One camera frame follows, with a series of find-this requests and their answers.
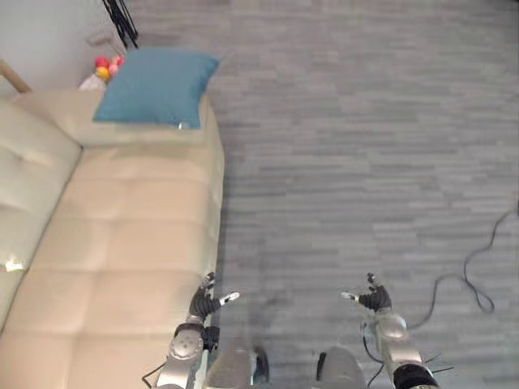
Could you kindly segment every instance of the sofa cushion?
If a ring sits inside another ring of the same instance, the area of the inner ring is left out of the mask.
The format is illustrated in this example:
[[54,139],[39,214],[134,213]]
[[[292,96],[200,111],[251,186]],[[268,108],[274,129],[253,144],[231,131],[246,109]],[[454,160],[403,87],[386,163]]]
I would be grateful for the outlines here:
[[93,122],[103,91],[37,91],[20,95],[15,103],[59,127],[85,147],[132,143],[202,144],[207,128],[217,124],[204,95],[199,103],[200,130],[179,130],[175,126],[116,122]]
[[164,361],[216,266],[223,153],[209,138],[84,151],[0,337],[2,384],[140,389]]
[[[28,267],[79,153],[58,128],[0,100],[0,268]],[[0,279],[0,329],[20,279]]]

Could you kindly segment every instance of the wooden stick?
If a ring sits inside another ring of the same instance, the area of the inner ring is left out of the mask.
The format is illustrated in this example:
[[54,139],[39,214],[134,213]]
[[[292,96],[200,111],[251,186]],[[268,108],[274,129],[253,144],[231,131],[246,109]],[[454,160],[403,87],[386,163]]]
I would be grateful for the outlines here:
[[7,81],[16,89],[19,93],[30,92],[31,88],[25,83],[25,81],[16,73],[12,67],[7,65],[3,59],[0,58],[0,76],[4,76]]

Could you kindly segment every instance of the pink ball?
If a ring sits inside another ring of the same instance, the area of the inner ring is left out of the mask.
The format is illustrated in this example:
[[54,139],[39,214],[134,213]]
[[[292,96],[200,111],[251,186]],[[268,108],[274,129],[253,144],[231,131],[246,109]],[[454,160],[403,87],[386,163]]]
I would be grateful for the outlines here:
[[108,66],[108,72],[110,73],[111,76],[114,76],[118,71],[119,71],[119,66],[117,66],[116,64],[113,63],[110,66]]

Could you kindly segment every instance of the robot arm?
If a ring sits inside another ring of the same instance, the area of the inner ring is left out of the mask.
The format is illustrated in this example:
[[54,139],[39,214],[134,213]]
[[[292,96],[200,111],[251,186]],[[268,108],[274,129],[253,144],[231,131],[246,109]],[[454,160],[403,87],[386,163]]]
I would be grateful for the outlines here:
[[371,273],[368,274],[367,280],[371,284],[371,293],[360,296],[351,293],[342,295],[375,311],[375,317],[368,327],[375,335],[377,348],[395,388],[439,387],[415,348],[405,320],[393,312],[391,298],[385,287],[379,285]]
[[191,299],[186,322],[177,327],[169,343],[166,362],[153,389],[191,389],[204,350],[211,352],[217,346],[220,329],[205,327],[205,319],[223,305],[239,298],[239,293],[231,293],[220,299],[212,298],[209,292],[213,285],[214,273],[210,273],[204,277]]

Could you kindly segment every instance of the sofa backrest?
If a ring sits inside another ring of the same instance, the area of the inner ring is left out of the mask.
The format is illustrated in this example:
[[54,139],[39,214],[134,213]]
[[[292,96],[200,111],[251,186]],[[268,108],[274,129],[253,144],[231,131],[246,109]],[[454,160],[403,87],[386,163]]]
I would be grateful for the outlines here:
[[69,135],[84,147],[103,147],[123,144],[176,143],[203,144],[206,142],[208,99],[200,99],[201,129],[179,130],[175,126],[94,122],[92,118],[103,98],[103,91],[35,91],[19,95],[15,103],[43,118]]
[[0,331],[80,152],[57,127],[0,100]]

